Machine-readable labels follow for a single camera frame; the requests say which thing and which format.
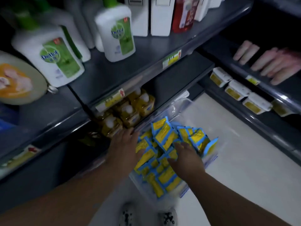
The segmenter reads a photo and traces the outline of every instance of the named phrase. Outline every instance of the red liquid soap bottle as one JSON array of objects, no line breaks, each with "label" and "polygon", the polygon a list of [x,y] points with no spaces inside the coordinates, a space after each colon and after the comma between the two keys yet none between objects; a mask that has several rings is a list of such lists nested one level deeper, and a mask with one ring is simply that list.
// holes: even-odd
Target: red liquid soap bottle
[{"label": "red liquid soap bottle", "polygon": [[174,32],[185,32],[191,29],[199,1],[200,0],[175,1],[175,14],[172,22],[172,30]]}]

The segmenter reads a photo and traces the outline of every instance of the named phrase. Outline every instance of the bottle label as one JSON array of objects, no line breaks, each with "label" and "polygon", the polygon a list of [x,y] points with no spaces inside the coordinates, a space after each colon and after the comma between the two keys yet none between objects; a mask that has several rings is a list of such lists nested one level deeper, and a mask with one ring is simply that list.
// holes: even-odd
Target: bottle label
[{"label": "bottle label", "polygon": [[64,75],[70,78],[80,70],[80,66],[71,55],[61,37],[44,43],[43,47],[40,51],[41,59],[58,66],[58,69],[54,73],[56,79],[60,79]]},{"label": "bottle label", "polygon": [[197,11],[199,0],[184,0],[183,12],[179,28],[183,28],[193,23],[194,15]]},{"label": "bottle label", "polygon": [[134,49],[129,17],[116,21],[116,25],[111,28],[111,35],[118,39],[120,44],[116,47],[115,54],[125,55]]},{"label": "bottle label", "polygon": [[12,65],[0,65],[0,97],[22,98],[29,95],[33,86],[31,79]]}]

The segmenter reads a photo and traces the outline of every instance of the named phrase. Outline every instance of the white floor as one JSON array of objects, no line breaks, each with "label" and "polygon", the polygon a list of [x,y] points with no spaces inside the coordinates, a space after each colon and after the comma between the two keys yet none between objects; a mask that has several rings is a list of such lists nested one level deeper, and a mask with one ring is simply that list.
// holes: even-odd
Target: white floor
[{"label": "white floor", "polygon": [[[196,103],[224,120],[231,142],[207,172],[252,202],[281,217],[293,226],[301,225],[301,167],[268,141],[237,119],[208,95]],[[141,226],[157,226],[156,211],[145,202],[130,179],[108,197],[89,226],[115,226],[121,206],[132,201],[137,206]],[[175,207],[179,225],[210,225],[194,194],[189,190]]]}]

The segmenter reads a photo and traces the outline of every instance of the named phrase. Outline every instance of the green label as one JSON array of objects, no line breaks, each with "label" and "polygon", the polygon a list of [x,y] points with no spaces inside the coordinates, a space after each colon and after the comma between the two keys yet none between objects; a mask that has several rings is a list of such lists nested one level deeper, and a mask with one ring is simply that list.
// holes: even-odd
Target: green label
[{"label": "green label", "polygon": [[80,66],[72,57],[61,37],[44,43],[43,47],[40,51],[42,60],[56,64],[67,78],[72,77],[80,70]]},{"label": "green label", "polygon": [[119,40],[122,55],[125,55],[134,49],[129,17],[116,21],[116,25],[111,28],[111,34],[112,37]]}]

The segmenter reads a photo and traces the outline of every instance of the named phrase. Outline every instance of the white shoe with black spots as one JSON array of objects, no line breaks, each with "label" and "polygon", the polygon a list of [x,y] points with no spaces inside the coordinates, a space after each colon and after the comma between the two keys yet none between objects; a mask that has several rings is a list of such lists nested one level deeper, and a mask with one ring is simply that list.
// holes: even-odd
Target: white shoe with black spots
[{"label": "white shoe with black spots", "polygon": [[137,226],[136,208],[133,203],[126,203],[121,209],[119,226]]},{"label": "white shoe with black spots", "polygon": [[178,216],[175,209],[167,213],[159,213],[159,221],[162,226],[178,226]]}]

